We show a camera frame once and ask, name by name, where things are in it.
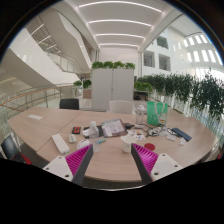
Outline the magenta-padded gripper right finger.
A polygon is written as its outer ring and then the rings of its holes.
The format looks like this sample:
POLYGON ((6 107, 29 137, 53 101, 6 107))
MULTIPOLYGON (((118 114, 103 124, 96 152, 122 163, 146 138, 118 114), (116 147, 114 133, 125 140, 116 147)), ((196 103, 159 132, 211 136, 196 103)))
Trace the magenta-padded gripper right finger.
POLYGON ((168 154, 156 154, 135 143, 131 144, 131 154, 144 185, 182 169, 182 166, 168 154))

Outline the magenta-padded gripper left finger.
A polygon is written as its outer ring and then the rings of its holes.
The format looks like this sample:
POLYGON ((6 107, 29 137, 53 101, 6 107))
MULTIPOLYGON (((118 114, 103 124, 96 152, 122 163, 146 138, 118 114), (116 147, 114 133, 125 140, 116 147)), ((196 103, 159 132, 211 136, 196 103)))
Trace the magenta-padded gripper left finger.
POLYGON ((57 156, 44 170, 81 186, 92 156, 93 145, 90 144, 66 157, 57 156))

